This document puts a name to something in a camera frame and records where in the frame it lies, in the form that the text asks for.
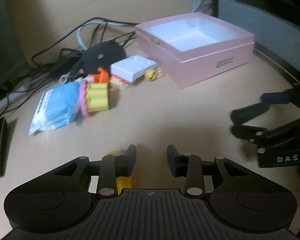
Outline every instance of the orange toy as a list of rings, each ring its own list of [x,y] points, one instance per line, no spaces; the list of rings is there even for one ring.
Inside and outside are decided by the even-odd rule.
[[[95,83],[109,83],[109,74],[103,68],[98,68],[99,74],[89,74],[88,77],[93,77]]]

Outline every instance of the ribbed black plate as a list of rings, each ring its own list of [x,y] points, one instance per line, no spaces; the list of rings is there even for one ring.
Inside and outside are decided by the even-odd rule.
[[[296,240],[288,230],[249,234],[219,222],[201,200],[177,189],[125,189],[100,200],[82,223],[68,230],[34,234],[12,230],[4,240]]]

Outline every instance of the pink box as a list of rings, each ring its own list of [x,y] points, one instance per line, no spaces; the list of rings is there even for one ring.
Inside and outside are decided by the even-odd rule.
[[[202,13],[187,13],[141,23],[140,48],[180,88],[249,62],[254,35]]]

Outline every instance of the gold ball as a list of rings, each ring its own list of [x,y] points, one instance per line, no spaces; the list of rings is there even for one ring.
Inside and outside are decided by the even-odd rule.
[[[157,79],[157,73],[155,72],[155,69],[149,68],[145,72],[145,79],[148,81],[153,81]]]

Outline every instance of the blue and white plastic package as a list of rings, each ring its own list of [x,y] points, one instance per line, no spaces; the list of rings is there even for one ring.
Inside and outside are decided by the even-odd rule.
[[[79,86],[79,82],[72,82],[44,92],[30,124],[29,135],[55,130],[72,122],[80,109]]]

